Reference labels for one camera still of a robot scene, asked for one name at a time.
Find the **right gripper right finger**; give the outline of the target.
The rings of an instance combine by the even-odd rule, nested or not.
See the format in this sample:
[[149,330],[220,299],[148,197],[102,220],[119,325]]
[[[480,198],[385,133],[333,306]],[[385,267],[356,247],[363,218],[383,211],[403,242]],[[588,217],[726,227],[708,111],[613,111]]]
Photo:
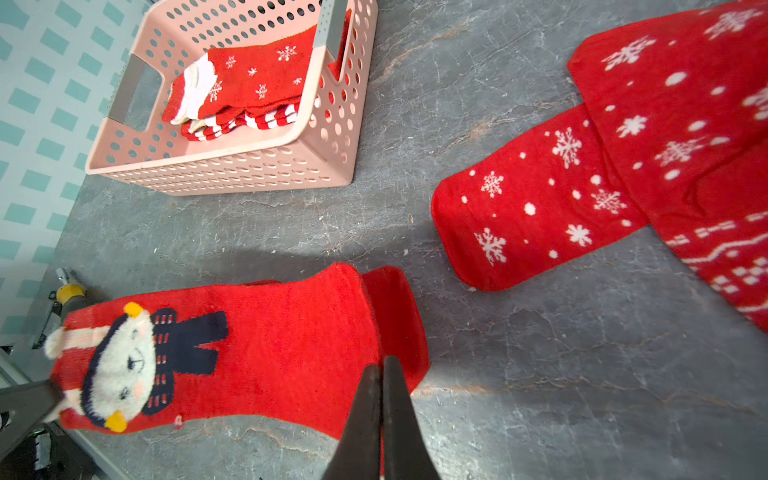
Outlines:
[[387,356],[383,366],[384,478],[439,480],[422,438],[400,361]]

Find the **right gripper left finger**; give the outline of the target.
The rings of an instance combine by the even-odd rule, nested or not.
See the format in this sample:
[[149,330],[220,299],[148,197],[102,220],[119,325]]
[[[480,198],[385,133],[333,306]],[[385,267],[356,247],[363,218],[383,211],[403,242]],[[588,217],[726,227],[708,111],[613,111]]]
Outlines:
[[378,365],[362,373],[336,451],[322,480],[374,480],[380,477],[382,376]]

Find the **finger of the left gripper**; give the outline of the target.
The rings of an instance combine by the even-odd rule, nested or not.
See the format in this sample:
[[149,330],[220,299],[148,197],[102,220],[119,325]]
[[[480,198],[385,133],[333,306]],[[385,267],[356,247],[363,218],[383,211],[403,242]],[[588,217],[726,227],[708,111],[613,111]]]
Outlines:
[[65,398],[60,386],[48,379],[1,390],[1,412],[10,423],[1,428],[1,460],[4,460]]

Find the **plain red snowman sock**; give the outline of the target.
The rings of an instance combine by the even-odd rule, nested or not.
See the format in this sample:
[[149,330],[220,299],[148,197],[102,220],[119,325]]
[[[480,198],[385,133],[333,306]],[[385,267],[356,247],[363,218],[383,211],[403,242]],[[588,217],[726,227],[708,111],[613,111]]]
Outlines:
[[111,435],[258,415],[339,438],[367,366],[398,358],[409,388],[430,367],[404,273],[342,263],[298,282],[96,304],[69,314],[44,352],[64,395],[52,418]]

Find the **red nordic bear sock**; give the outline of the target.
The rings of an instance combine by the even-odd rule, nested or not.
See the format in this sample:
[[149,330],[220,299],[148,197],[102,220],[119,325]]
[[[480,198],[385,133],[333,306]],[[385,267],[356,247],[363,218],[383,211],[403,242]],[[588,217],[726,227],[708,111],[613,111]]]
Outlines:
[[586,39],[569,72],[629,197],[714,291],[767,325],[767,5]]
[[442,180],[431,214],[465,284],[502,291],[645,227],[583,105]]

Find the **red white striped santa sock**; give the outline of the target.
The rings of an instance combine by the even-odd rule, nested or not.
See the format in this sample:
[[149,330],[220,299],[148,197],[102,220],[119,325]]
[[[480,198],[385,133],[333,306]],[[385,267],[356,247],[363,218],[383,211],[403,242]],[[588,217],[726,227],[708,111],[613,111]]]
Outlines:
[[298,117],[299,106],[299,102],[290,103],[261,114],[228,107],[217,115],[185,122],[180,127],[181,135],[190,141],[205,142],[217,139],[239,127],[256,130],[276,129],[294,123]]

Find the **red snowflake santa sock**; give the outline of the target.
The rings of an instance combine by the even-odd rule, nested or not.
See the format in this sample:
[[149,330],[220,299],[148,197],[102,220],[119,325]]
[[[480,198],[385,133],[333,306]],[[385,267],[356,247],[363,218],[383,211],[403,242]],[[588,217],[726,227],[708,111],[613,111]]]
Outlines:
[[209,50],[173,81],[162,120],[181,125],[228,107],[266,113],[299,100],[316,30],[265,45]]

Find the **pink perforated plastic basket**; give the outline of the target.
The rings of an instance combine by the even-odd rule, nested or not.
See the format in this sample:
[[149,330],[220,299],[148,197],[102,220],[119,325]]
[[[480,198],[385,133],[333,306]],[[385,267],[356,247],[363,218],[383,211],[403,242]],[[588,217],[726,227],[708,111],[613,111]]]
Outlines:
[[161,1],[85,164],[171,196],[354,177],[374,1]]

